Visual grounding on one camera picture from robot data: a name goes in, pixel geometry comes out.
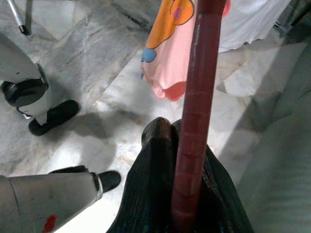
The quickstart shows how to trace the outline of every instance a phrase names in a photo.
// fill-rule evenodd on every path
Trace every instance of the pink garment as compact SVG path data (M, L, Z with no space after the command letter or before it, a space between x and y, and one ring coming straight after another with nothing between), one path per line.
M192 43L192 34L195 25L195 16L197 9L197 0L192 0L193 15L184 24L178 25L161 25L161 27L175 27L172 29L173 33L169 38L165 39L155 48L148 48L148 41L146 49L142 56L142 70L144 78L152 85L152 90L158 98L167 98L172 101L180 99L186 91L186 80L188 74L188 65L190 59L190 49ZM230 1L227 1L224 14L230 8ZM159 15L156 20L163 22L163 9L160 9ZM168 12L174 18L179 19L183 11L188 11L185 6L177 7L175 11Z

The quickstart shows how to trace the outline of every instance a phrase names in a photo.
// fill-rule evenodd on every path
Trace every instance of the orange cartoon print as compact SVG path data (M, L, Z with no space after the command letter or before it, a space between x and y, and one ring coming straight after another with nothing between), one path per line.
M193 14L194 5L191 0L163 0L141 61L152 62L156 57L154 49L170 38L176 26L186 23Z

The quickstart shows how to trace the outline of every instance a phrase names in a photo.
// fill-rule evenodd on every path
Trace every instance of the robot leg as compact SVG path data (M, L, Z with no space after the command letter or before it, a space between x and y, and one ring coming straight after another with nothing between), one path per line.
M68 100L51 108L51 89L42 69L36 66L12 41L0 34L0 79L6 101L26 118L34 117L29 130L43 135L79 112L79 105Z

